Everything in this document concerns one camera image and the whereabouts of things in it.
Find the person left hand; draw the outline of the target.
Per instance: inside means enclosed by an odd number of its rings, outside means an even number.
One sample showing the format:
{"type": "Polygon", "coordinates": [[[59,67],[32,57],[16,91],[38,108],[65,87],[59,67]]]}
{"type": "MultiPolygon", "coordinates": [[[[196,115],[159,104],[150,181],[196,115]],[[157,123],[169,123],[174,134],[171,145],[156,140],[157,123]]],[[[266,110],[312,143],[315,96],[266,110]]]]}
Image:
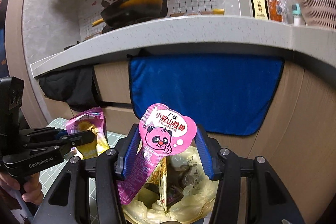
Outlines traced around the person left hand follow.
{"type": "MultiPolygon", "coordinates": [[[[39,181],[40,173],[33,174],[25,182],[22,194],[24,202],[30,202],[35,205],[40,205],[43,201],[44,194],[42,192],[42,184],[39,181]]],[[[12,178],[8,173],[1,172],[1,187],[4,189],[20,190],[19,182],[12,178]]]]}

